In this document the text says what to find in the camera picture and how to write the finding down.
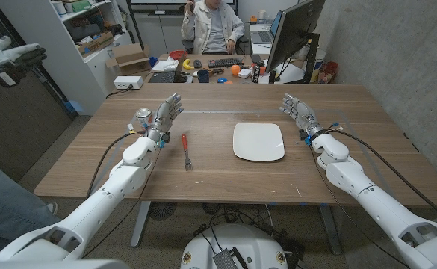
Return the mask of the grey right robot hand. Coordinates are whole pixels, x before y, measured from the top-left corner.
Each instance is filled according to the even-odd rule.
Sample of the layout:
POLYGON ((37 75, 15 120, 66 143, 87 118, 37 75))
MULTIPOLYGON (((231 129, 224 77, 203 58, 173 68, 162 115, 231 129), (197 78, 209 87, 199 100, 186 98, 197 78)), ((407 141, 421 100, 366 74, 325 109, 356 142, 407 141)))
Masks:
POLYGON ((290 116, 300 130, 303 130, 310 139, 323 133, 324 128, 317 120, 316 113, 306 103, 289 93, 282 99, 279 110, 290 116))

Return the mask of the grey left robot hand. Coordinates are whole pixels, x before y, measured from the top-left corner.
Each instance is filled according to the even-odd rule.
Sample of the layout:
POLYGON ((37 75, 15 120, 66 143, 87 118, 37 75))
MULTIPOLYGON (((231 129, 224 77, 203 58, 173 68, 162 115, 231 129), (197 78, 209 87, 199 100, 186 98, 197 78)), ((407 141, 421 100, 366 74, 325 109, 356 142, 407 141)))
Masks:
POLYGON ((181 98, 179 94, 174 93, 163 101, 156 111, 147 137, 156 142, 158 146, 170 141, 169 130, 173 125, 173 121, 183 112, 182 103, 180 102, 181 98))

